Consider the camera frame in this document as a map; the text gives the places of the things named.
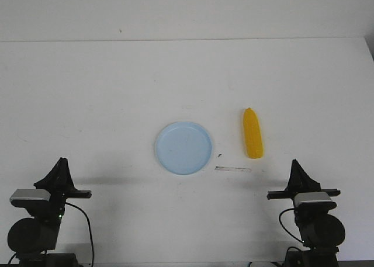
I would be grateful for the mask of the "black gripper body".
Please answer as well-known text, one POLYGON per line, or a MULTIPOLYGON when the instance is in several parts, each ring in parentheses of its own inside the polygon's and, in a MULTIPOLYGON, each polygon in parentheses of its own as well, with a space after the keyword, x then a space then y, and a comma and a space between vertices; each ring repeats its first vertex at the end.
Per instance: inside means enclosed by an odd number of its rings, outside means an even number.
POLYGON ((329 188, 329 189, 323 189, 323 188, 291 188, 287 186, 284 190, 273 190, 268 191, 266 194, 267 199, 293 199, 297 194, 300 193, 320 193, 324 192, 328 194, 330 197, 336 197, 341 194, 341 191, 337 188, 329 188))
POLYGON ((34 183, 36 189, 44 189, 50 193, 50 211, 54 214, 64 214, 67 199, 90 199, 90 190, 78 190, 74 185, 47 185, 34 183))

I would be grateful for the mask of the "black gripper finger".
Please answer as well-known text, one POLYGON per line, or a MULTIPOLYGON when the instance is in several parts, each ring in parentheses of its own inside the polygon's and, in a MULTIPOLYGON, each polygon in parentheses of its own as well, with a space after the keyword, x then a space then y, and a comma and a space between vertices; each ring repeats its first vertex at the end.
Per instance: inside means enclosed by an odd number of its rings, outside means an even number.
POLYGON ((35 188, 58 188, 65 184, 65 158, 60 158, 52 170, 40 181, 34 183, 35 188))
POLYGON ((300 190, 321 190, 320 183, 309 177, 297 160, 295 160, 295 175, 300 190))
POLYGON ((77 189, 74 186, 71 174, 70 174, 70 168, 68 166, 68 160, 66 158, 63 158, 62 164, 61 164, 61 179, 62 179, 62 185, 65 191, 76 191, 77 189))
POLYGON ((297 160, 292 160, 292 165, 290 169, 290 177, 288 181, 288 191, 295 191, 299 185, 299 177, 297 173, 297 160))

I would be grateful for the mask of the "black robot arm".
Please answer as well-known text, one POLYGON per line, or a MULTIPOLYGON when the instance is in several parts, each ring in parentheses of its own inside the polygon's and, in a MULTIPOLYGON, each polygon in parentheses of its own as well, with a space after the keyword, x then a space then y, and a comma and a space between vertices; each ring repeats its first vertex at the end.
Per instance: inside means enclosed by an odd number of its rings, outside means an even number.
POLYGON ((290 247, 285 254, 285 266, 337 266, 338 246, 345 239, 342 222, 329 214, 337 204, 332 200, 338 189, 323 189, 293 159, 288 185, 281 191, 269 191, 267 199, 290 199, 299 237, 294 237, 305 250, 290 247))
POLYGON ((18 220, 9 230, 8 247, 14 252, 19 266, 81 266, 74 253, 52 253, 56 248, 65 207, 79 210, 86 218, 91 245, 91 263, 95 250, 91 222, 80 207, 68 199, 90 199, 90 190, 78 190, 72 180, 67 158, 59 158, 51 171, 34 183, 33 189, 17 189, 9 198, 10 204, 25 209, 30 215, 18 220))

